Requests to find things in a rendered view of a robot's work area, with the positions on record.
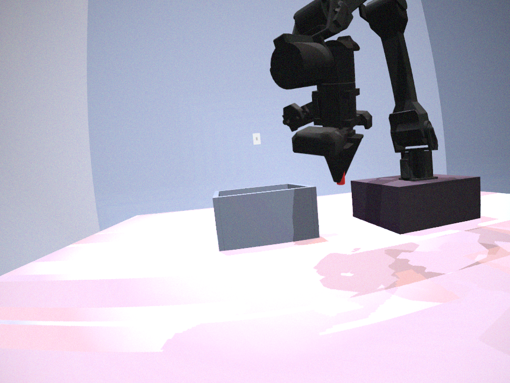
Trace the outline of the red peg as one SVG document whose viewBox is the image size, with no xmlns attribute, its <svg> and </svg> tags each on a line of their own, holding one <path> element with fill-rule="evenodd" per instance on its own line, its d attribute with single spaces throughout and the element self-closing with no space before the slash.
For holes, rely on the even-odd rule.
<svg viewBox="0 0 510 383">
<path fill-rule="evenodd" d="M 341 179 L 341 182 L 340 183 L 337 183 L 338 185 L 344 185 L 345 184 L 345 171 L 344 171 L 344 175 Z"/>
</svg>

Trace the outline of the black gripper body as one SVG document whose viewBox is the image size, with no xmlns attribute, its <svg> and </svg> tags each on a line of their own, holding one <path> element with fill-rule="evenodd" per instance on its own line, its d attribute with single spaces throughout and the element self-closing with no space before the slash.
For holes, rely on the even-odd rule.
<svg viewBox="0 0 510 383">
<path fill-rule="evenodd" d="M 318 98 L 320 118 L 314 118 L 315 125 L 298 131 L 292 137 L 294 153 L 333 157 L 347 144 L 347 137 L 356 134 L 354 126 L 372 127 L 372 115 L 356 109 L 356 96 L 360 88 L 355 82 L 317 85 L 312 91 Z"/>
</svg>

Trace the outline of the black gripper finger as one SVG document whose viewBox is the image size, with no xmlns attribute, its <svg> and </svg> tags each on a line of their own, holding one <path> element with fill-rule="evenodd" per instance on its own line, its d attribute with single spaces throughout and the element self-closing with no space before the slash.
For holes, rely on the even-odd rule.
<svg viewBox="0 0 510 383">
<path fill-rule="evenodd" d="M 349 161 L 348 161 L 346 169 L 345 169 L 345 175 L 348 172 L 348 169 L 349 169 L 349 167 L 351 165 L 353 157 L 355 156 L 356 151 L 358 150 L 358 146 L 360 145 L 360 142 L 363 139 L 363 137 L 364 137 L 364 135 L 363 134 L 359 134 L 359 133 L 356 133 L 352 137 L 347 137 L 347 143 L 353 143 L 353 148 L 352 148 L 352 152 L 351 152 L 351 154 L 349 156 Z"/>
<path fill-rule="evenodd" d="M 349 161 L 349 156 L 352 152 L 352 148 L 353 143 L 347 143 L 338 155 L 333 157 L 325 157 L 331 176 L 335 183 L 341 182 L 347 163 Z"/>
</svg>

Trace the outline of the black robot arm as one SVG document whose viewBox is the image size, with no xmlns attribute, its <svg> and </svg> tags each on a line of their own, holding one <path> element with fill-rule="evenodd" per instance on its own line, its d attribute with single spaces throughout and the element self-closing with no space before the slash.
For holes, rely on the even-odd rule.
<svg viewBox="0 0 510 383">
<path fill-rule="evenodd" d="M 438 141 L 428 113 L 417 101 L 404 31 L 408 22 L 406 0 L 314 0 L 297 11 L 292 34 L 283 33 L 273 40 L 271 76 L 283 89 L 321 84 L 355 82 L 354 51 L 360 47 L 351 36 L 332 37 L 348 28 L 352 12 L 359 8 L 384 48 L 394 94 L 395 107 L 389 114 L 395 153 L 401 153 L 399 180 L 423 181 L 433 176 L 432 150 Z M 291 132 L 320 118 L 318 98 L 299 107 L 283 108 L 283 124 Z M 423 148 L 408 146 L 428 145 Z M 426 151 L 425 151 L 426 150 Z"/>
</svg>

